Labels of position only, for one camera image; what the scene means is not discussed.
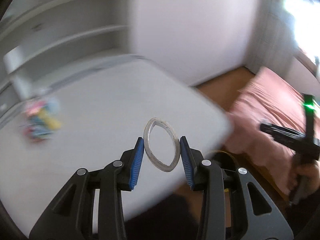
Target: tape roll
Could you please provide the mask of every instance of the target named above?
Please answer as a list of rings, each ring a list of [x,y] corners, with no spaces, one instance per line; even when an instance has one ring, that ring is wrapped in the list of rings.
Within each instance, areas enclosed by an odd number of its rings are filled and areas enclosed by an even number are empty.
[[[172,142],[173,142],[173,145],[174,145],[174,148],[175,148],[175,154],[174,154],[173,161],[172,161],[172,163],[170,165],[166,165],[166,164],[162,163],[161,161],[159,161],[154,156],[154,154],[152,153],[152,151],[150,149],[149,136],[150,136],[150,133],[151,133],[152,129],[156,125],[162,127],[163,129],[165,129],[167,131],[167,133],[170,135],[171,139],[172,139]],[[162,121],[160,118],[156,118],[156,117],[150,119],[150,121],[146,125],[146,128],[144,129],[143,141],[144,141],[144,149],[146,151],[146,154],[147,154],[149,160],[159,170],[165,171],[165,172],[170,172],[177,166],[178,161],[180,159],[180,142],[179,142],[179,138],[178,138],[176,132],[174,131],[172,126],[169,125],[167,122]]]

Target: window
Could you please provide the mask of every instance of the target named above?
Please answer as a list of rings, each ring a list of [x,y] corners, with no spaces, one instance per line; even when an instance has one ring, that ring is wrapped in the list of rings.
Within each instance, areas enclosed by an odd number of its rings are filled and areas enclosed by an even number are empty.
[[[295,18],[294,35],[305,55],[316,65],[320,57],[320,4],[309,0],[284,0],[284,9]]]

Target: silver screw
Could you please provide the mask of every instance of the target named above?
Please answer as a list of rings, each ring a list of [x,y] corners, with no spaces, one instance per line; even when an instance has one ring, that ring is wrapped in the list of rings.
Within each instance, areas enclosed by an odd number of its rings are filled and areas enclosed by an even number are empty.
[[[86,172],[87,172],[87,171],[86,171],[85,169],[83,169],[83,168],[77,170],[77,174],[78,174],[79,176],[84,175]]]
[[[122,164],[123,164],[122,161],[114,161],[113,162],[113,166],[115,166],[115,167],[120,167]]]
[[[209,161],[209,160],[202,160],[202,165],[204,165],[204,166],[210,166],[211,165],[211,161]]]
[[[245,168],[239,168],[238,171],[242,175],[247,174],[247,172],[248,172]]]

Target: pink bedding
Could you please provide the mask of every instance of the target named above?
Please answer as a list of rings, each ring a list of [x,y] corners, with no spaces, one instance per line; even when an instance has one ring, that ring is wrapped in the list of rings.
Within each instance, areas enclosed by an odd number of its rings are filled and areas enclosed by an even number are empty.
[[[268,169],[279,189],[288,194],[287,179],[293,152],[259,131],[262,119],[300,132],[305,130],[303,97],[287,82],[266,67],[242,90],[228,117],[234,132],[225,143],[235,154],[247,153],[257,166]],[[315,137],[319,138],[320,120],[315,118]]]

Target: wooden floor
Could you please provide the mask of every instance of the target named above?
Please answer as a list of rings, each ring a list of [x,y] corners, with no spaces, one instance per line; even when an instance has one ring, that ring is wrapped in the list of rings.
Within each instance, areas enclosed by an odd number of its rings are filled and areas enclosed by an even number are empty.
[[[240,67],[219,77],[213,78],[197,86],[196,88],[207,98],[217,103],[224,110],[228,111],[233,102],[239,96],[240,90],[244,88],[253,77],[254,74],[252,74],[248,69],[245,67]],[[237,155],[236,159],[241,166],[249,170],[249,172],[273,199],[279,209],[284,212],[286,203],[278,194],[278,192],[268,183],[265,178],[262,177],[262,175],[247,161],[246,158],[241,155]],[[181,185],[181,187],[179,187],[175,193],[183,195],[187,199],[191,213],[199,221],[202,205],[202,193],[191,191],[187,184]],[[229,199],[226,195],[227,209],[228,206]],[[226,225],[230,226],[230,213],[228,210],[226,212]]]

